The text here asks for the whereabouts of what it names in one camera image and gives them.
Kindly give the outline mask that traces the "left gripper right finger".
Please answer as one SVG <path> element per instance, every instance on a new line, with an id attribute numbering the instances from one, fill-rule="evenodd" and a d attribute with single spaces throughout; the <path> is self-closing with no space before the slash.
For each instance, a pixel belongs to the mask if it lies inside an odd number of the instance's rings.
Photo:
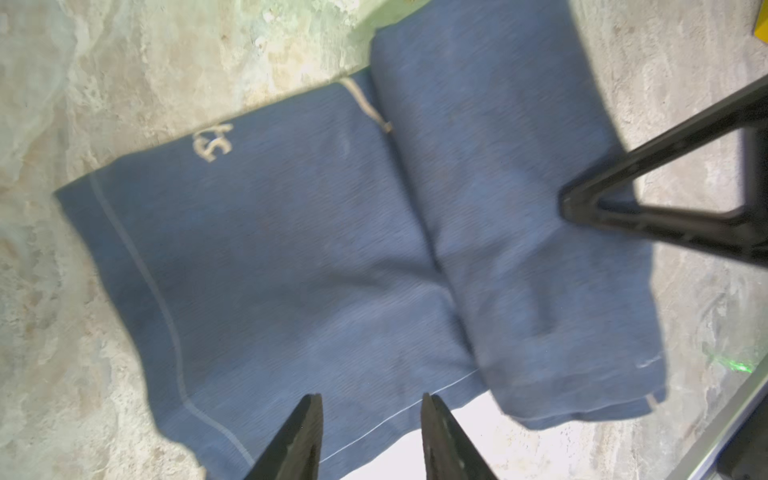
<path id="1" fill-rule="evenodd" d="M 497 479 L 438 395 L 423 396 L 421 431 L 427 480 Z"/>

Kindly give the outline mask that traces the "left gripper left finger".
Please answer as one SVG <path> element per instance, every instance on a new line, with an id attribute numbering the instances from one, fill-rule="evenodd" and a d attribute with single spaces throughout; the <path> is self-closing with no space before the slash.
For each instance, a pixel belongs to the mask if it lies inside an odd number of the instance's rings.
<path id="1" fill-rule="evenodd" d="M 322 397 L 305 395 L 245 480 L 317 480 L 322 438 Z"/>

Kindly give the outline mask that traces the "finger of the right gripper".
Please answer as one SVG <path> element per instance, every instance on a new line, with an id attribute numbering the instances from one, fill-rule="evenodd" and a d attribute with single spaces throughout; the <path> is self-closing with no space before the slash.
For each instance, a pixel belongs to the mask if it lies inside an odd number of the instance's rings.
<path id="1" fill-rule="evenodd" d="M 744 202 L 728 212 L 644 206 L 618 190 L 734 131 L 743 139 Z M 562 218 L 764 267 L 767 264 L 767 80 L 761 78 L 674 128 L 593 167 L 559 193 Z"/>

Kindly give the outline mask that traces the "blue patterned pillowcase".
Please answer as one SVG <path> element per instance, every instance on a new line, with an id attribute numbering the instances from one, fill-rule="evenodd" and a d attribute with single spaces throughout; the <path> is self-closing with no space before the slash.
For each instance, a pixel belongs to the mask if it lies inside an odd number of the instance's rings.
<path id="1" fill-rule="evenodd" d="M 652 249 L 564 221 L 623 153 L 564 1 L 432 1 L 333 83 L 123 156 L 56 197 L 155 424 L 241 479 L 301 397 L 320 475 L 490 392 L 527 428 L 666 396 Z"/>

